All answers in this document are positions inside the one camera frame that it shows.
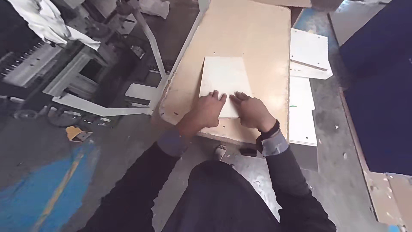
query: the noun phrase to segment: white sandal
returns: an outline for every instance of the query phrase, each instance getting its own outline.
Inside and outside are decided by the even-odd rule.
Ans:
[[[225,153],[226,153],[226,146],[219,145],[218,147],[216,147],[214,156],[216,157],[217,160],[221,161]]]

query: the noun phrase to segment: white cloth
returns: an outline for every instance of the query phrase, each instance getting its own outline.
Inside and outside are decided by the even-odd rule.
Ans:
[[[100,42],[95,41],[78,30],[65,25],[60,11],[50,0],[8,0],[17,13],[28,22],[32,29],[44,42],[67,44],[68,40],[80,40],[95,49]]]
[[[166,19],[169,14],[169,1],[162,2],[161,0],[140,0],[140,11],[142,13],[157,15]]]

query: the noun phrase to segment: wooden table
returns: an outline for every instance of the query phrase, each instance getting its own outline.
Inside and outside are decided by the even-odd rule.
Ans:
[[[289,52],[288,8],[212,0],[159,106],[161,118],[175,125],[191,109],[199,97],[205,56],[243,57],[253,96],[264,102],[288,137]],[[238,118],[221,118],[219,126],[199,133],[232,143],[255,143],[259,134]]]

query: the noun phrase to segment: hand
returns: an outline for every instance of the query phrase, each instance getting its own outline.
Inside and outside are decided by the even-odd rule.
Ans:
[[[176,125],[180,135],[192,136],[205,127],[219,125],[219,114],[226,102],[226,94],[219,100],[219,91],[201,96],[195,106]]]
[[[229,98],[237,109],[242,126],[257,128],[261,132],[268,132],[275,126],[276,118],[269,113],[260,99],[240,92],[230,95]]]

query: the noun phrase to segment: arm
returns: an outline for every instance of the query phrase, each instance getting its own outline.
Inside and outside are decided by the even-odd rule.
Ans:
[[[262,133],[256,147],[266,157],[269,174],[284,231],[336,231],[328,214],[312,196],[298,163],[282,135],[279,122],[269,113],[263,102],[244,93],[230,95],[241,124],[257,128]]]
[[[115,187],[102,198],[100,206],[80,232],[154,231],[152,227],[157,197],[190,138],[204,127],[219,124],[218,116],[226,95],[219,92],[199,98],[174,129],[164,133],[136,159]]]

